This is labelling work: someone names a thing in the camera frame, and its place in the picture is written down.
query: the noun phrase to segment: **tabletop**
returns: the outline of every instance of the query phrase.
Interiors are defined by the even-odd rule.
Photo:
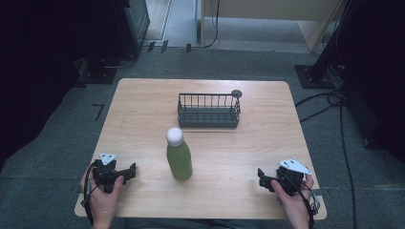
[[[177,181],[166,158],[166,132],[179,127],[179,93],[230,94],[240,90],[235,129],[182,128],[193,175]],[[121,79],[92,161],[117,155],[116,169],[137,164],[137,177],[122,188],[122,218],[284,219],[275,194],[259,186],[257,170],[275,177],[281,160],[295,158],[312,171],[308,147],[289,86],[281,81]],[[85,217],[77,200],[75,213]],[[315,219],[327,216],[321,209]]]

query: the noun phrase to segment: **black stand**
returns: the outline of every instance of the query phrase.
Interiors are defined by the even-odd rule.
[[[322,51],[318,60],[313,66],[296,65],[295,71],[304,89],[334,89],[333,81],[326,74],[328,65],[335,56],[336,32],[328,42],[327,47]]]
[[[93,73],[90,71],[90,68],[86,68],[78,82],[80,84],[112,84],[116,72],[117,69],[103,68],[102,71]]]
[[[324,75],[322,78],[318,79],[313,76],[312,68],[313,67],[310,65],[295,65],[295,71],[304,89],[334,89],[330,77]]]

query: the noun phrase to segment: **black cable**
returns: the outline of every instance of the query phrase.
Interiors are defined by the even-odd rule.
[[[98,188],[98,185],[96,185],[96,187],[95,187],[94,189],[92,189],[92,192],[93,192],[96,188]],[[90,192],[90,194],[91,194],[92,192]]]
[[[340,90],[334,90],[332,92],[330,92],[329,94],[316,94],[307,98],[302,99],[301,101],[299,101],[298,103],[295,104],[295,107],[310,101],[311,99],[313,99],[314,97],[318,97],[321,95],[327,95],[328,96],[328,102],[330,103],[330,106],[332,106],[332,104],[334,104],[335,106],[339,105],[340,106],[340,135],[341,135],[341,139],[342,139],[342,149],[343,149],[343,154],[345,157],[345,162],[346,162],[346,167],[348,170],[348,174],[349,174],[349,180],[350,180],[350,184],[351,184],[351,190],[352,190],[352,215],[353,215],[353,229],[356,229],[357,227],[357,216],[356,216],[356,207],[355,207],[355,192],[354,192],[354,183],[353,183],[353,178],[352,178],[352,171],[351,171],[351,167],[349,165],[349,160],[348,160],[348,155],[347,155],[347,151],[346,151],[346,142],[345,142],[345,132],[343,129],[343,106],[344,106],[344,97],[340,97],[338,95],[343,94]],[[330,98],[331,95],[334,97],[339,98],[339,102],[336,103],[331,103]]]
[[[131,65],[134,61],[135,61],[135,59],[137,59],[137,56],[136,55],[134,55],[134,57],[128,62],[128,63],[126,63],[126,64],[124,64],[124,65],[116,65],[116,66],[109,66],[109,65],[107,65],[107,66],[104,66],[104,68],[106,68],[106,69],[121,69],[121,68],[125,68],[125,67],[128,67],[129,65]]]
[[[337,64],[329,64],[328,70],[331,78],[336,82],[340,87],[345,83],[345,81],[340,77],[343,72],[343,69],[340,68]]]
[[[317,113],[315,113],[315,114],[311,114],[311,115],[309,115],[309,116],[307,116],[307,117],[301,119],[301,120],[300,120],[300,123],[303,123],[303,122],[305,122],[305,121],[308,121],[308,120],[310,120],[311,118],[313,118],[313,117],[315,117],[315,116],[317,116],[317,115],[320,115],[321,113],[323,113],[323,112],[329,110],[330,108],[336,107],[336,106],[339,106],[340,104],[342,104],[343,98],[339,96],[340,94],[341,94],[341,91],[340,91],[340,90],[333,90],[333,91],[331,91],[330,93],[316,94],[316,95],[313,95],[313,96],[304,98],[304,99],[302,99],[301,101],[297,102],[297,103],[295,104],[295,107],[298,107],[298,106],[300,106],[301,104],[303,104],[303,103],[305,103],[305,102],[308,102],[308,101],[312,100],[312,99],[315,98],[315,97],[319,97],[319,96],[325,95],[325,96],[327,97],[327,100],[328,100],[329,104],[330,104],[328,107],[326,107],[326,108],[323,109],[322,111],[317,112]],[[330,99],[331,99],[332,97],[338,98],[338,101],[337,101],[337,102],[334,102],[334,103],[331,102]]]
[[[217,38],[218,38],[218,17],[219,17],[219,15],[220,15],[220,2],[221,2],[221,0],[218,0],[218,4],[217,4],[217,16],[216,16],[216,19],[215,19],[215,38],[214,38],[214,40],[211,42],[211,44],[209,44],[209,45],[207,45],[207,46],[204,46],[204,47],[201,47],[201,49],[207,49],[207,48],[211,47],[211,46],[215,43],[215,41],[217,41]]]
[[[149,48],[148,45],[142,46],[140,47],[141,50],[143,50],[144,48]],[[180,46],[171,46],[171,47],[167,47],[167,49],[184,49],[184,47],[180,47]]]
[[[340,135],[342,137],[343,154],[345,156],[346,167],[348,169],[349,180],[351,182],[351,188],[352,188],[353,229],[355,229],[357,227],[356,226],[357,225],[357,219],[356,219],[356,211],[355,211],[354,184],[353,184],[353,178],[352,178],[352,171],[351,171],[351,167],[349,166],[348,155],[347,155],[347,152],[346,152],[345,133],[344,133],[344,130],[343,130],[343,103],[340,105]]]
[[[316,215],[316,214],[318,214],[318,210],[319,210],[319,208],[321,207],[321,205],[320,205],[319,201],[316,200],[315,194],[314,194],[313,191],[308,187],[308,185],[307,185],[306,183],[304,183],[304,182],[302,182],[302,184],[307,187],[307,189],[308,189],[310,195],[311,195],[312,198],[313,198],[313,203],[310,205],[310,208],[312,209],[313,214]]]
[[[86,210],[87,218],[89,219],[89,222],[92,226],[94,223],[94,219],[93,219],[93,215],[92,215],[92,210],[90,209],[90,194],[94,191],[94,189],[92,191],[90,191],[89,174],[92,172],[95,165],[96,165],[96,163],[93,162],[87,169],[86,177],[84,180],[84,190],[83,190],[84,199],[81,201],[81,206],[83,206],[84,210]]]

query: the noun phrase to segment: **green bottle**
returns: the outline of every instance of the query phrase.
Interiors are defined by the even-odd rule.
[[[185,143],[182,130],[171,128],[166,135],[167,139],[167,161],[169,161],[170,170],[173,177],[178,180],[186,180],[193,173],[191,165],[190,149]]]

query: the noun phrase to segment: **wire basket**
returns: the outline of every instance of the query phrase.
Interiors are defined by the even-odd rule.
[[[231,94],[179,94],[180,127],[236,128],[239,122],[242,92]]]

